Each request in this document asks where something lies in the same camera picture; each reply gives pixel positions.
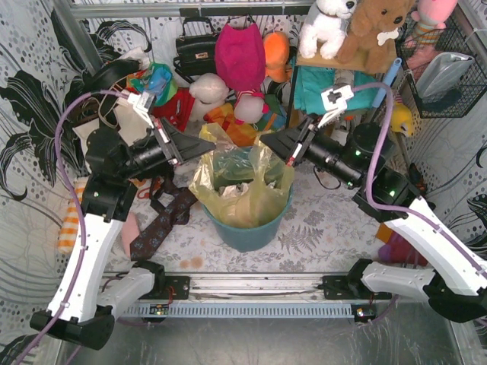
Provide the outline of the yellow trash bag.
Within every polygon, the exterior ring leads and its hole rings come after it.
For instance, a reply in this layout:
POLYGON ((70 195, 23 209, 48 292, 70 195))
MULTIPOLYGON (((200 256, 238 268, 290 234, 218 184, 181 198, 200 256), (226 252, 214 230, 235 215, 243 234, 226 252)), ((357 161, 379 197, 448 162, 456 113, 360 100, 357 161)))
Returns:
POLYGON ((189 190, 216 221, 236 228, 254 228, 276 219, 284 210, 294 182, 294 168, 287 166, 259 139, 250 147, 238 147, 217 124, 206 124, 199 137, 215 143, 204 154, 189 184, 189 190), (217 189, 241 182, 275 181, 280 196, 244 196, 223 199, 217 189))

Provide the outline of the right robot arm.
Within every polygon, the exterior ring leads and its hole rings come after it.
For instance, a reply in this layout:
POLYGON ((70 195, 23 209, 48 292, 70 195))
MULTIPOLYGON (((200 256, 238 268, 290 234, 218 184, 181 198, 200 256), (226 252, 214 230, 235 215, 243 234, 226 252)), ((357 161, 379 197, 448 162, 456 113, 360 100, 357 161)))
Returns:
POLYGON ((308 118, 295 128, 260 137, 287 165, 307 160, 354 189, 357 206, 404 238, 429 265, 407 268, 359 259, 341 284, 325 287, 326 298, 398 294, 426 302, 452 322, 481 319, 486 315, 486 261, 452 234, 404 175, 386 167, 394 147, 389 139, 372 166, 380 131, 374 123, 361 124, 340 144, 308 118))

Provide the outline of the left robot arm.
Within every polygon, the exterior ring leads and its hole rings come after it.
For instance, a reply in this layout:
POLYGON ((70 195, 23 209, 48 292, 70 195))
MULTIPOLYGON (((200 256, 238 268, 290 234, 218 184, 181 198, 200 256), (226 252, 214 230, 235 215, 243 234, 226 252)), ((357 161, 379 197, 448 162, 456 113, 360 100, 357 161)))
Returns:
POLYGON ((215 144, 184 135, 166 119, 153 119, 147 135, 128 145, 115 129, 101 127, 89 134, 85 159, 91 175, 82 198, 78 235, 68 267, 48 308, 33 314, 32 329, 63 341, 100 350, 109 340, 116 320, 140 298, 168 296, 164 266, 151 262, 168 231, 165 223, 187 216, 195 197, 173 183, 173 168, 215 149, 215 144), (134 179, 163 178, 161 191, 173 201, 155 220, 155 231, 145 234, 147 243, 134 241, 130 254, 134 265, 112 287, 99 291, 103 271, 115 239, 126 222, 137 187, 134 179))

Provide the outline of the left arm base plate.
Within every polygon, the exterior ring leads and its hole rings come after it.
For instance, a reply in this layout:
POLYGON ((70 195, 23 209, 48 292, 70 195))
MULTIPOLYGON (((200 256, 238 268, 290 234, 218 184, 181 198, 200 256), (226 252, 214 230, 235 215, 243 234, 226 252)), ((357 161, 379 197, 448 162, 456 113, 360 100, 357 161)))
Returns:
POLYGON ((168 276, 162 289, 152 296, 153 300, 188 300, 191 278, 189 276, 168 276))

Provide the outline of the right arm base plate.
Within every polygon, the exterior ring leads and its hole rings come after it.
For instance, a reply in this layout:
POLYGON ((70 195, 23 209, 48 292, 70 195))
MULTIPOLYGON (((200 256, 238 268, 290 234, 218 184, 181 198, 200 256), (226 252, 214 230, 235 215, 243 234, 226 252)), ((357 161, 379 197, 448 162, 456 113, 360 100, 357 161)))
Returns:
POLYGON ((350 284, 345 275, 325 275, 320 289, 328 300, 390 300, 392 294, 372 292, 362 283, 350 284))

